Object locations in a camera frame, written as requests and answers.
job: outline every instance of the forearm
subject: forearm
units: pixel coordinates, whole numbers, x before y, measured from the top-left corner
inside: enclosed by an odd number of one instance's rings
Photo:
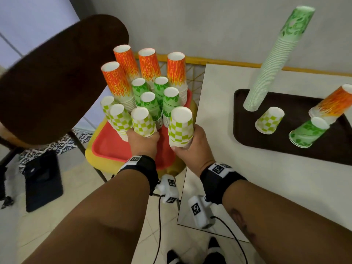
[[[130,263],[148,196],[142,173],[120,172],[74,208],[25,263]]]
[[[352,263],[352,232],[248,181],[222,203],[266,263]]]

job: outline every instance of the brown chair backrest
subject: brown chair backrest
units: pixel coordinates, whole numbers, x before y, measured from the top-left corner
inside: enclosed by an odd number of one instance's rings
[[[106,86],[100,67],[129,35],[116,17],[94,15],[65,29],[17,62],[0,79],[0,123],[22,142],[57,141]]]

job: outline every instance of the person's left hand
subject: person's left hand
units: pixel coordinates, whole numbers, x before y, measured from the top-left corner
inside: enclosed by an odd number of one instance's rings
[[[126,132],[132,151],[132,155],[147,155],[155,160],[157,143],[160,137],[158,132],[150,137],[143,137],[136,133],[133,128]]]

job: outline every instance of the red tray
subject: red tray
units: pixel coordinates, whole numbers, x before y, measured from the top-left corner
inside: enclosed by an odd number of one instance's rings
[[[188,89],[185,106],[189,108],[191,101],[192,92]],[[168,129],[163,125],[158,132],[160,133],[160,139],[155,163],[158,170],[163,170],[174,163],[175,153],[169,145]],[[97,157],[120,162],[126,162],[132,156],[130,144],[123,141],[108,122],[93,142],[91,149]]]

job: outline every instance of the wristband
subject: wristband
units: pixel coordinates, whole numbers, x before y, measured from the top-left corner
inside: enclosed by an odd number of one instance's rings
[[[150,191],[153,191],[158,184],[159,179],[155,161],[147,155],[132,156],[125,164],[122,165],[119,172],[122,170],[138,170],[147,177]]]
[[[211,164],[200,175],[206,201],[222,204],[222,197],[227,188],[240,179],[247,180],[227,164],[217,162]]]

